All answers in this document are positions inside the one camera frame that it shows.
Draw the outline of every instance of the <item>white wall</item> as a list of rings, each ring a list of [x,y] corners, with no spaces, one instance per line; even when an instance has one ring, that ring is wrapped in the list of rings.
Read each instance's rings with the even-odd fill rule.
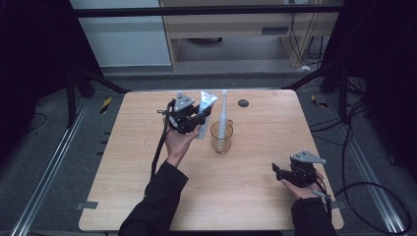
[[[157,0],[71,0],[74,9],[159,7]],[[80,18],[100,67],[170,66],[161,17]]]

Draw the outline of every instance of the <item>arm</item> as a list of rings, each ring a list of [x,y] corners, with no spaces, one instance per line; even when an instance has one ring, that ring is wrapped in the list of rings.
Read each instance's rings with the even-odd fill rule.
[[[323,179],[321,173],[317,172],[317,174]],[[291,209],[295,236],[337,235],[322,199],[313,193],[313,189],[320,190],[317,184],[298,188],[285,179],[282,179],[281,183],[293,193],[296,199]]]
[[[122,223],[119,235],[167,235],[181,192],[188,178],[177,169],[191,141],[199,134],[200,126],[185,136],[168,132],[165,140],[168,157],[145,189],[138,203]]]

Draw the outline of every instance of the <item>glass cup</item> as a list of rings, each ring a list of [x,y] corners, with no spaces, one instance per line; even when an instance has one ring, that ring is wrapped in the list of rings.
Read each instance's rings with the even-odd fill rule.
[[[211,147],[217,153],[228,152],[232,145],[233,121],[227,120],[224,139],[218,137],[218,121],[211,125]]]

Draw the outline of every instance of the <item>human hand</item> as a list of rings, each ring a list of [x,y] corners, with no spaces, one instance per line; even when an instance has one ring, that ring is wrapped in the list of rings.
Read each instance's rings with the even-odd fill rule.
[[[168,130],[165,138],[165,146],[168,151],[166,161],[171,165],[178,167],[185,153],[190,147],[191,141],[199,135],[201,125],[198,125],[194,131],[188,135],[180,134],[174,130]]]
[[[316,170],[316,174],[318,176],[318,182],[320,183],[323,180],[323,175],[318,170]],[[294,195],[296,200],[319,198],[319,196],[313,192],[313,190],[321,191],[320,187],[316,183],[304,188],[299,188],[285,179],[282,179],[281,183]]]

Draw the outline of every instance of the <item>black jacket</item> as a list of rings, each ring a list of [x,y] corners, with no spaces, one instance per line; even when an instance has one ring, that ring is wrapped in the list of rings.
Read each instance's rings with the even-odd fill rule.
[[[177,168],[163,162],[148,183],[144,199],[122,223],[119,236],[168,235],[171,221],[188,178]],[[336,235],[319,198],[300,199],[294,203],[292,219],[296,236]]]

